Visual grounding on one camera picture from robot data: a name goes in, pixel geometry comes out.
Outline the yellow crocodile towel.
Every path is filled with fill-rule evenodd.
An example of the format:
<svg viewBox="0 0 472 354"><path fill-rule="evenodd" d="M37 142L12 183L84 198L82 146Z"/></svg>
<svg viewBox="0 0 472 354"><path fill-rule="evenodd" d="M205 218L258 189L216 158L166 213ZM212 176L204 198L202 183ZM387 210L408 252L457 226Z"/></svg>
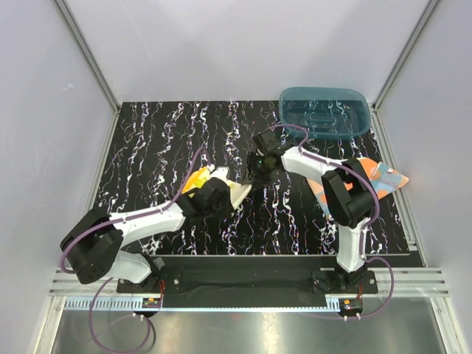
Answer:
<svg viewBox="0 0 472 354"><path fill-rule="evenodd" d="M210 180L209 175L215 168L216 166L211 164L206 167L202 167L201 169L192 173L189 179L187 180L186 184L184 185L182 194L188 192L194 187L202 187L204 182ZM237 209L243 202L244 198L251 191L252 185L240 184L230 179L228 179L227 185L230 187L230 199L232 202L232 206Z"/></svg>

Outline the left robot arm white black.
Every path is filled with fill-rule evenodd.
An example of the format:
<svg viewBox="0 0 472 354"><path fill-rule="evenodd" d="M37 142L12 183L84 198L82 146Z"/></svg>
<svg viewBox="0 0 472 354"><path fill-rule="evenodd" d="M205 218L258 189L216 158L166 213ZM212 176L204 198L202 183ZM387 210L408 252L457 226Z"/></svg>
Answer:
<svg viewBox="0 0 472 354"><path fill-rule="evenodd" d="M122 248L151 235L177 232L209 216L228 215L239 202L239 186L211 177L202 187L193 187L174 202L156 207L114 215L93 208L60 243L71 267L63 271L74 274L82 285L110 277L128 281L144 292L153 291L161 278L160 267L147 255Z"/></svg>

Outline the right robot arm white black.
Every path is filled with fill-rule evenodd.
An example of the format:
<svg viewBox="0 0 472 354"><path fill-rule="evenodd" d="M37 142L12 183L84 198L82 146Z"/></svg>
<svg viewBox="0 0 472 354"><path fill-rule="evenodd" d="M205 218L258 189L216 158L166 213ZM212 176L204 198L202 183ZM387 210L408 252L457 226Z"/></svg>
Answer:
<svg viewBox="0 0 472 354"><path fill-rule="evenodd" d="M325 158L302 146L282 144L270 130L253 136L253 140L257 149L248 155L248 180L261 183L279 170L322 186L319 201L326 203L339 228L336 266L326 276L327 287L354 291L366 271L367 228L380 212L375 186L381 176L381 163L368 158Z"/></svg>

